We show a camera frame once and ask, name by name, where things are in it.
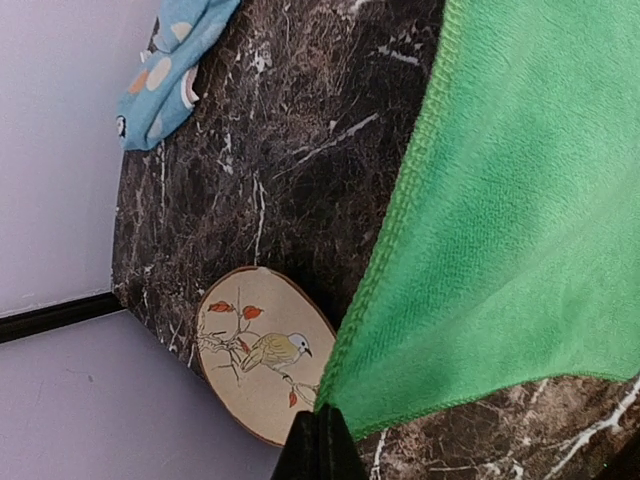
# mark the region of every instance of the white wall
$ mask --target white wall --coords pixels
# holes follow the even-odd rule
[[[105,292],[115,104],[160,0],[0,0],[0,317]]]
[[[128,312],[0,345],[2,480],[267,480],[253,437]]]

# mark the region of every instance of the wooden coaster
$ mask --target wooden coaster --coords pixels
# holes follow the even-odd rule
[[[299,410],[312,410],[335,332],[289,279],[264,267],[235,270],[198,309],[200,364],[231,415],[283,446]]]

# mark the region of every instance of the green towel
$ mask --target green towel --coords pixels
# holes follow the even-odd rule
[[[497,389],[640,369],[640,2],[449,0],[321,383],[356,438]]]

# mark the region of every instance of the marble table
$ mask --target marble table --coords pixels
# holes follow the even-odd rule
[[[182,362],[228,271],[297,282],[334,327],[357,288],[436,52],[443,0],[247,0],[193,117],[124,157],[114,292]],[[362,441],[372,480],[587,479],[640,423],[638,381],[518,386]]]

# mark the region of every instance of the blue polka dot cloth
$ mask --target blue polka dot cloth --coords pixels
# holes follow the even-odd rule
[[[193,111],[200,57],[218,40],[241,0],[163,0],[157,51],[140,66],[118,103],[117,127],[125,150],[151,150]]]

